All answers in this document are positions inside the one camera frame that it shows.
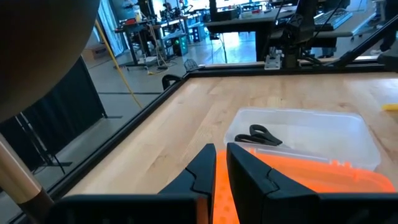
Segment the floor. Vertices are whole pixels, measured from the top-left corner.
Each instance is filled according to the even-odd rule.
[[[354,41],[351,41],[350,38],[338,39],[335,57],[339,57],[347,50],[358,46],[366,37],[367,35],[362,38],[357,37]],[[186,59],[194,59],[197,64],[255,61],[254,33],[225,34],[224,39],[228,40],[228,43],[225,43],[226,58],[221,41],[210,41],[207,38],[202,42],[191,44],[188,54],[173,59],[173,65],[165,73],[148,75],[143,68],[130,68],[129,70],[123,68],[123,73],[137,99],[145,106],[163,91],[161,79],[165,74],[182,76],[186,73],[183,66]],[[312,52],[318,56],[321,50],[313,49]],[[118,63],[130,60],[129,52],[117,57]],[[114,135],[122,125],[141,110],[132,99],[122,78],[117,70],[114,69],[113,61],[109,57],[86,60],[85,62],[109,118],[98,121],[57,154],[61,162],[73,162],[72,166],[65,168],[67,172],[90,155],[106,139]],[[38,170],[35,176],[47,189],[62,177],[62,173],[59,167],[46,167]],[[2,208],[0,210],[0,223],[6,223],[19,211],[18,206],[4,192],[0,194],[0,207]]]

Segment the plastic container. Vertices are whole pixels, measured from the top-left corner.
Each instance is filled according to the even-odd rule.
[[[338,164],[251,151],[258,159],[318,193],[394,193],[387,177]],[[229,186],[226,152],[217,154],[213,223],[239,223]]]
[[[357,114],[327,111],[241,108],[228,128],[224,143],[249,134],[252,124],[266,127],[284,143],[278,147],[236,142],[245,149],[269,154],[374,170],[381,162],[366,123]]]

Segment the metal stand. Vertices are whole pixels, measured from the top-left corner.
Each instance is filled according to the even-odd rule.
[[[0,187],[33,223],[44,223],[53,201],[1,134]]]

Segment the yellow cable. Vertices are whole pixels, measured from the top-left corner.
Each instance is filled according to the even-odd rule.
[[[97,20],[95,20],[95,26],[97,27],[98,32],[99,32],[99,34],[100,34],[102,40],[103,40],[104,43],[105,43],[106,49],[108,50],[108,52],[109,52],[109,54],[110,54],[110,56],[111,56],[111,58],[112,58],[112,61],[113,61],[113,63],[114,63],[115,66],[116,66],[116,70],[119,72],[119,75],[120,75],[120,77],[122,78],[122,80],[123,80],[124,84],[126,85],[127,89],[129,90],[129,92],[130,92],[132,98],[133,98],[134,101],[138,104],[138,106],[142,109],[141,103],[138,101],[137,97],[134,95],[134,92],[133,92],[132,89],[130,88],[130,86],[129,86],[127,80],[126,80],[126,77],[124,76],[122,70],[120,69],[119,64],[118,64],[118,61],[116,61],[116,58],[114,57],[114,55],[113,55],[113,53],[112,53],[111,47],[109,46],[108,41],[106,41],[106,37],[105,37],[104,33],[102,32],[102,29],[101,29],[101,27],[100,27],[100,24],[98,23]]]

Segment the black metal frame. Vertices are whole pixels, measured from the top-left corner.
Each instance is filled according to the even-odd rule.
[[[60,181],[48,189],[49,195],[58,200],[62,198],[69,190],[71,190],[86,174],[89,173],[98,163],[101,162],[121,141],[130,135],[142,122],[146,120],[158,107],[160,107],[170,96],[173,95],[187,80],[190,78],[208,78],[208,77],[250,77],[261,75],[300,75],[300,74],[325,74],[325,73],[369,73],[369,72],[386,72],[383,65],[377,63],[377,59],[369,60],[352,60],[356,54],[364,52],[370,42],[380,40],[381,33],[385,33],[387,29],[396,29],[398,26],[398,16],[395,17],[386,29],[382,29],[373,35],[365,43],[354,49],[350,54],[345,55],[342,60],[326,63],[326,66],[318,66],[313,63],[303,63],[299,68],[280,69],[280,70],[264,70],[264,64],[242,64],[242,65],[220,65],[198,68],[195,71],[186,73],[179,78],[173,75],[166,75],[162,80],[165,88],[152,103],[147,105],[140,113],[135,115],[127,122],[117,133],[110,139],[105,141],[98,150],[93,152],[84,161],[80,162],[71,172],[62,177]],[[28,223],[27,217],[21,212],[11,223]]]

